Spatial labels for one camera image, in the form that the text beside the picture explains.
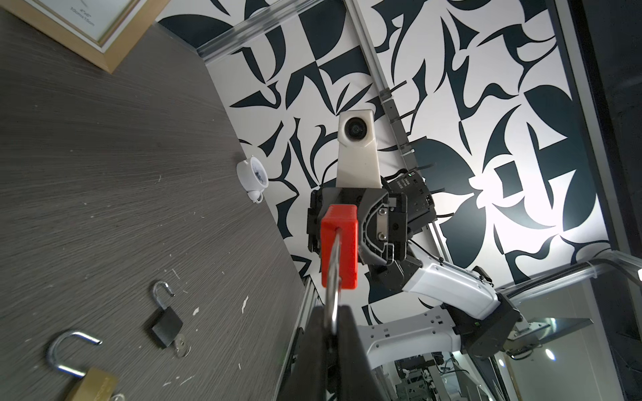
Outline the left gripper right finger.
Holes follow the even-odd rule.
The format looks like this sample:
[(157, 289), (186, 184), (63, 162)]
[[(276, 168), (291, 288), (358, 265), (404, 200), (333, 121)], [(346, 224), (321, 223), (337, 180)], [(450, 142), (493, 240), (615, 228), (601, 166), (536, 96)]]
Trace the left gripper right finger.
[(339, 380), (337, 400), (383, 400), (350, 307), (339, 307), (334, 337)]

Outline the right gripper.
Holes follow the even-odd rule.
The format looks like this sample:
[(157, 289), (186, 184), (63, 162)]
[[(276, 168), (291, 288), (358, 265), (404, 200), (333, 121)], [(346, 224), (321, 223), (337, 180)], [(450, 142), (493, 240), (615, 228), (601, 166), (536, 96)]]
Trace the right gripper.
[(321, 254), (320, 225), (333, 204), (357, 206), (359, 259), (364, 265), (391, 265), (407, 257), (407, 242), (436, 220), (435, 202), (419, 171), (383, 177), (382, 188), (322, 187), (308, 209), (308, 249)]

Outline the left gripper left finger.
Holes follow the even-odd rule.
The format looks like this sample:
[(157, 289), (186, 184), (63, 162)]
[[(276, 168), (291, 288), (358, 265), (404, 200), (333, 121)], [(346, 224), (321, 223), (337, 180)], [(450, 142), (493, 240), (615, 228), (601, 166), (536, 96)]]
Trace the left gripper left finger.
[(324, 307), (315, 307), (304, 329), (297, 362), (277, 400), (327, 399), (330, 335)]

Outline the red padlock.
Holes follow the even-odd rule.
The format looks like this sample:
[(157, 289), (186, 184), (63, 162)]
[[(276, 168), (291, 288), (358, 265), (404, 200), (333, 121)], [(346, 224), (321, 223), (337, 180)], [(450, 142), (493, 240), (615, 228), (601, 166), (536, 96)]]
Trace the red padlock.
[(320, 225), (322, 284), (326, 289), (324, 327), (338, 331), (340, 293), (357, 287), (359, 222), (357, 206), (334, 204)]

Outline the black padlock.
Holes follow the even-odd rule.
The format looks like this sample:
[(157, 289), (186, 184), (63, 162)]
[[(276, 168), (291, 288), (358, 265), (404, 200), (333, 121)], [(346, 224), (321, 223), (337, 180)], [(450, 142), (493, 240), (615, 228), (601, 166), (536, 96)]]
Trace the black padlock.
[(169, 297), (175, 297), (175, 292), (165, 281), (157, 281), (152, 285), (152, 297), (160, 309), (160, 312), (150, 327), (150, 335), (155, 343), (162, 349), (174, 347), (175, 354), (179, 359), (187, 357), (192, 351), (192, 346), (182, 334), (183, 321), (176, 311), (167, 305), (160, 296), (160, 291), (165, 290)]

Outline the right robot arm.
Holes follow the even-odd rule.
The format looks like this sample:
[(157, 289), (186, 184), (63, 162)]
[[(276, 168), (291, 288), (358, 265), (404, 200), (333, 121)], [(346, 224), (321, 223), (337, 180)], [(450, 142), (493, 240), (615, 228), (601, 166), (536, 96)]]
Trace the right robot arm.
[[(424, 263), (408, 249), (406, 186), (322, 187), (310, 196), (309, 250), (320, 256), (326, 289), (323, 314), (328, 348), (343, 360), (359, 350), (371, 368), (416, 354), (462, 352), (485, 359), (503, 350), (521, 313), (496, 292), (483, 271), (468, 272), (434, 257)], [(394, 291), (439, 302), (415, 317), (379, 326), (340, 322), (341, 292), (357, 286), (358, 266)]]

